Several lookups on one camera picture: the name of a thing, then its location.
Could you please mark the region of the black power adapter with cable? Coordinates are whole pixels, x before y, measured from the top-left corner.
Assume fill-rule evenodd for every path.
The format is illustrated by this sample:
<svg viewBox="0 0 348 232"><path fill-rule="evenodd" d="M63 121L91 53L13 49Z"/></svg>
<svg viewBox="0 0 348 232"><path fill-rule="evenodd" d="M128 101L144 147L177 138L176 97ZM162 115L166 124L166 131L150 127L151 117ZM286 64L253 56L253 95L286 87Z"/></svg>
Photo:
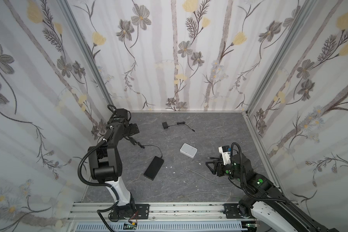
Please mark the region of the black power adapter with cable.
<svg viewBox="0 0 348 232"><path fill-rule="evenodd" d="M128 140L128 141L130 141L130 143L132 144L132 145L138 145L140 148L142 148L142 149L145 149L146 147L153 147L153 148L157 148L158 150L159 150L159 152L160 152L160 158L163 158L163 153L162 153L162 151L161 151L161 149L158 147L158 146L156 146L156 145L143 145L143 144L141 144L140 142L138 142L138 141L136 141L134 138L132 138L132 137L125 137L125 139L126 140Z"/></svg>

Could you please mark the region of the black network switch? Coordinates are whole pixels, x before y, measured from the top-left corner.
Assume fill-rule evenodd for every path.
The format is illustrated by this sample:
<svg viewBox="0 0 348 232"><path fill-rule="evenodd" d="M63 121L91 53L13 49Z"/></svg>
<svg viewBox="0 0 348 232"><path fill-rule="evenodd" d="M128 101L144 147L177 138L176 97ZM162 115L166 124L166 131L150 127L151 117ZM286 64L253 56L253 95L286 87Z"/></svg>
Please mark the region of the black network switch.
<svg viewBox="0 0 348 232"><path fill-rule="evenodd" d="M151 161L150 165L148 166L148 168L145 170L144 177L153 181L163 164L164 164L164 159L158 156L155 156L153 160Z"/></svg>

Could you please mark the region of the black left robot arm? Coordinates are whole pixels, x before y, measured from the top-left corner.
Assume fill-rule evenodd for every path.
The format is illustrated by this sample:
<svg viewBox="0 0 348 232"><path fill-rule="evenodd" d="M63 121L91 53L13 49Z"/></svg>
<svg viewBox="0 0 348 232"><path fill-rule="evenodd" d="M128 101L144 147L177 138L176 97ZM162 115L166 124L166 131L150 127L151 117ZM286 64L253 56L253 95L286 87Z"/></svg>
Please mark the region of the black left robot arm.
<svg viewBox="0 0 348 232"><path fill-rule="evenodd" d="M134 146L145 148L140 142L132 138L139 133L136 123L130 123L131 113L124 108L116 108L109 104L107 108L112 112L106 125L102 125L105 134L94 147L89 147L86 155L81 159L77 175L80 181L88 186L106 187L111 193L114 203L105 210L97 213L104 219L102 213L109 212L111 221L120 218L134 218L139 210L135 205L132 194L127 190L122 180L122 160L118 151L118 143L126 139Z"/></svg>

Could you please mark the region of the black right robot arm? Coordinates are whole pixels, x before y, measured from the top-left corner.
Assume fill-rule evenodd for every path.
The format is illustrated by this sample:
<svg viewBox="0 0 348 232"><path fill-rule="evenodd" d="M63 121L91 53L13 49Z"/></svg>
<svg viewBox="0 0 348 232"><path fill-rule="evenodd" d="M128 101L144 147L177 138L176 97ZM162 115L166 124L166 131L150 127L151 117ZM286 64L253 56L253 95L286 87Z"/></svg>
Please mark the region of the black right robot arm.
<svg viewBox="0 0 348 232"><path fill-rule="evenodd" d="M231 184L244 193L236 213L244 218L254 217L276 232L335 232L290 201L262 174L256 173L251 161L238 143L223 146L219 157L211 157L206 166L213 175L227 177Z"/></svg>

